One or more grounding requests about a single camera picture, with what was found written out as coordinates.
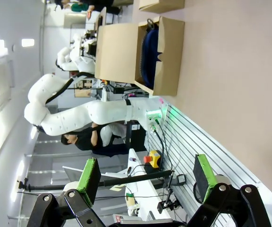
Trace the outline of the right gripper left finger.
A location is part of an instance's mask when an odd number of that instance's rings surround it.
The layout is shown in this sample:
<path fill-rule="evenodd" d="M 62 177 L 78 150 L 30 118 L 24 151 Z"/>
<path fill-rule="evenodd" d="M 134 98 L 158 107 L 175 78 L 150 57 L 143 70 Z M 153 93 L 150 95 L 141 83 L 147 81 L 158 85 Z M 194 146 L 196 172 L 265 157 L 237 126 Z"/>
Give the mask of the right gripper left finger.
<path fill-rule="evenodd" d="M 100 178 L 97 159 L 87 160 L 77 186 L 69 186 L 59 196 L 42 193 L 37 197 L 27 226 L 62 227 L 69 219 L 75 219 L 81 227 L 105 226 L 92 209 Z"/>

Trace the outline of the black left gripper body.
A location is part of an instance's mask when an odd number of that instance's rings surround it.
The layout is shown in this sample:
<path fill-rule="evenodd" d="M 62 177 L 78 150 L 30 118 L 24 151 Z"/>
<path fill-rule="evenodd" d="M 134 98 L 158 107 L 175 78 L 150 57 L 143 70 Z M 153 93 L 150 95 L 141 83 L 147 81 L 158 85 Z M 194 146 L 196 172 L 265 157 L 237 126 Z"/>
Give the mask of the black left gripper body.
<path fill-rule="evenodd" d="M 85 53 L 87 53 L 88 55 L 96 57 L 96 50 L 97 50 L 97 43 L 85 45 Z"/>

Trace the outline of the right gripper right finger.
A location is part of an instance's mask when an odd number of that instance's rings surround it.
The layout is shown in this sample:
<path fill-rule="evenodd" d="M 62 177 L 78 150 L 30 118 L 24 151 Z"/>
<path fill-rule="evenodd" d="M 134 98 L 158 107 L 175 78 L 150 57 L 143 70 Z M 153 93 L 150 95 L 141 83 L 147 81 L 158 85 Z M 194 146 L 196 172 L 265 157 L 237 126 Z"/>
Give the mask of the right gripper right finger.
<path fill-rule="evenodd" d="M 228 214 L 237 227 L 270 227 L 271 223 L 256 186 L 236 189 L 219 182 L 206 155 L 195 155 L 193 174 L 203 199 L 188 227 L 211 227 L 220 214 Z"/>

